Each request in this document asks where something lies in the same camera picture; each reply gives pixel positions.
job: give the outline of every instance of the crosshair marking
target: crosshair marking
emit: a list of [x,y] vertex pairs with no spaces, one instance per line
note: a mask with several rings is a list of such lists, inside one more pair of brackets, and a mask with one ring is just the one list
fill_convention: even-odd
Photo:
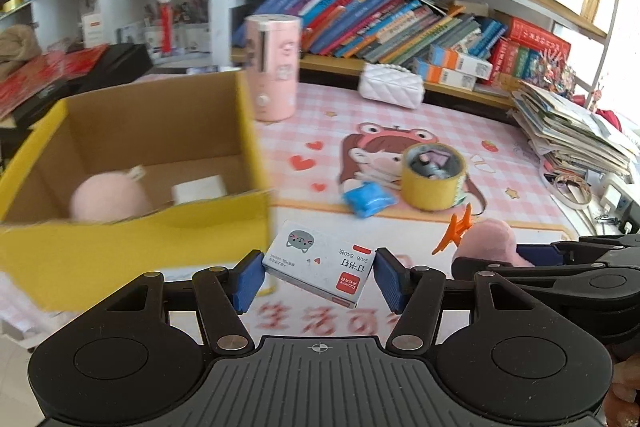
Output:
[[313,349],[316,353],[324,353],[327,349],[331,349],[331,348],[326,344],[323,344],[322,342],[318,342],[313,346],[309,346],[309,349]]

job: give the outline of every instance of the cat cartoon sticker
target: cat cartoon sticker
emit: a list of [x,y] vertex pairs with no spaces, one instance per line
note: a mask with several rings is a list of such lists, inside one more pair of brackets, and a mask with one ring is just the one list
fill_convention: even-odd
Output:
[[313,246],[314,236],[304,230],[294,230],[287,237],[287,247],[298,248],[302,253]]

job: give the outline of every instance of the human hand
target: human hand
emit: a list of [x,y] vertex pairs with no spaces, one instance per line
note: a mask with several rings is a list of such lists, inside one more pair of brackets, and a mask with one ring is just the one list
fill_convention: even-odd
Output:
[[636,394],[640,389],[640,353],[613,366],[613,381],[604,399],[607,427],[638,427],[640,406]]

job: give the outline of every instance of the white quilted bag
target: white quilted bag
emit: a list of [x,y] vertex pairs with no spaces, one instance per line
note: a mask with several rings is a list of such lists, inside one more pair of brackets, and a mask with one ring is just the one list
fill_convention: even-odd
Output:
[[417,74],[389,64],[365,64],[358,92],[363,98],[415,109],[422,103],[424,85]]

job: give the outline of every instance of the beige cloth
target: beige cloth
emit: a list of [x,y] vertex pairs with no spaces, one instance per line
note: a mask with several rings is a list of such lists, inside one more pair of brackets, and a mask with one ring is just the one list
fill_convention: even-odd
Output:
[[42,53],[36,34],[17,24],[0,34],[0,82]]

